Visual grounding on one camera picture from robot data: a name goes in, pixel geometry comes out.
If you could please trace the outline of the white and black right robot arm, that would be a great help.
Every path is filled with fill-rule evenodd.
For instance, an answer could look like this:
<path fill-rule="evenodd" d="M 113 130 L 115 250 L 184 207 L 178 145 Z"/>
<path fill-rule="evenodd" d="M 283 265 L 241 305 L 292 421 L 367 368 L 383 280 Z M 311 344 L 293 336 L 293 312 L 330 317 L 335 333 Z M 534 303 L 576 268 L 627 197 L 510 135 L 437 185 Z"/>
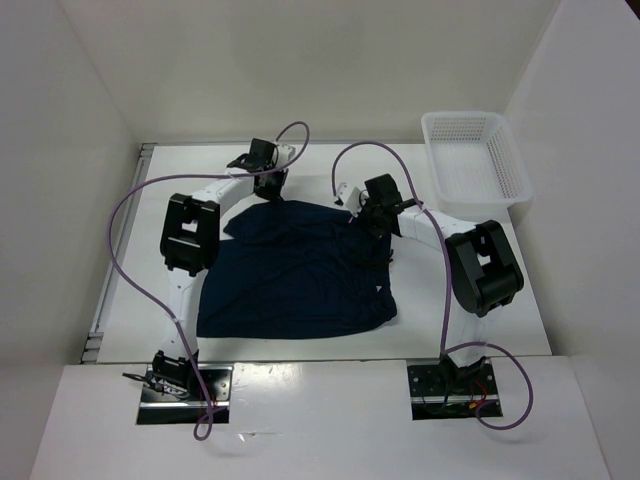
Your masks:
<path fill-rule="evenodd" d="M 443 327 L 438 378 L 445 393 L 464 391 L 479 376 L 501 309 L 524 287 L 501 224 L 475 224 L 422 209 L 415 199 L 402 198 L 388 174 L 366 181 L 363 190 L 342 184 L 337 198 L 374 236 L 406 237 L 444 254 L 449 320 Z"/>

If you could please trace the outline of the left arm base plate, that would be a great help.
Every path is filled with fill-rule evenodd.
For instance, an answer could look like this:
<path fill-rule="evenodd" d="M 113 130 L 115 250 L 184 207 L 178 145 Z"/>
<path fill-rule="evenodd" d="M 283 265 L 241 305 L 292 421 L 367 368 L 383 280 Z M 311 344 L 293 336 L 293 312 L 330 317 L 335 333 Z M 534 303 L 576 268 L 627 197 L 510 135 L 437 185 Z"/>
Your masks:
<path fill-rule="evenodd" d="M 200 373 L 213 402 L 213 423 L 228 424 L 233 367 L 209 365 L 202 367 Z M 138 405 L 137 425 L 194 425 L 205 413 L 206 400 L 196 380 L 193 380 L 190 389 L 185 389 L 155 379 L 151 367 L 147 368 Z"/>

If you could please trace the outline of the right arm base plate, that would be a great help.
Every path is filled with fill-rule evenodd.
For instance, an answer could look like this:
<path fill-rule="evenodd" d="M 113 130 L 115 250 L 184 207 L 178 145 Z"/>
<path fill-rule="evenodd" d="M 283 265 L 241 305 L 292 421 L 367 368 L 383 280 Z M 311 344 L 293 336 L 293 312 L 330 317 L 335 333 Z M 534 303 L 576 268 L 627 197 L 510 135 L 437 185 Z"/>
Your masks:
<path fill-rule="evenodd" d="M 409 394 L 413 420 L 502 417 L 498 388 L 489 361 L 457 368 L 450 360 L 409 363 Z"/>

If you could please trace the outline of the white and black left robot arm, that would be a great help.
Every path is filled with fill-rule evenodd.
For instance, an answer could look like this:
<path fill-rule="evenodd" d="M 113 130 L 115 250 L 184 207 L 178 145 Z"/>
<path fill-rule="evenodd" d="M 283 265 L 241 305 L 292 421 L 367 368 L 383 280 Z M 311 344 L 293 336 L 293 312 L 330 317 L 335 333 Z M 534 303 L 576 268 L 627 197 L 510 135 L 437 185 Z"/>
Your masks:
<path fill-rule="evenodd" d="M 149 380 L 185 400 L 201 391 L 193 364 L 198 357 L 197 290 L 220 250 L 221 219 L 241 200 L 255 195 L 279 200 L 296 148 L 265 140 L 230 162 L 212 183 L 192 193 L 170 197 L 160 253 L 168 270 L 167 308 L 172 326 L 154 355 Z"/>

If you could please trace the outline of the navy blue shorts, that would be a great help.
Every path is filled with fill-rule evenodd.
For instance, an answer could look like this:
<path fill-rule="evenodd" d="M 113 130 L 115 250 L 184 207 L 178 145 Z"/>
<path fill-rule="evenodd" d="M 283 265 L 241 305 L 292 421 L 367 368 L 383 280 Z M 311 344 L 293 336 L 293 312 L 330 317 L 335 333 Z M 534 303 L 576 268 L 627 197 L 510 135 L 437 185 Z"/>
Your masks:
<path fill-rule="evenodd" d="M 201 289 L 200 338 L 334 338 L 397 315 L 391 237 L 374 237 L 346 211 L 301 201 L 256 204 L 224 232 Z"/>

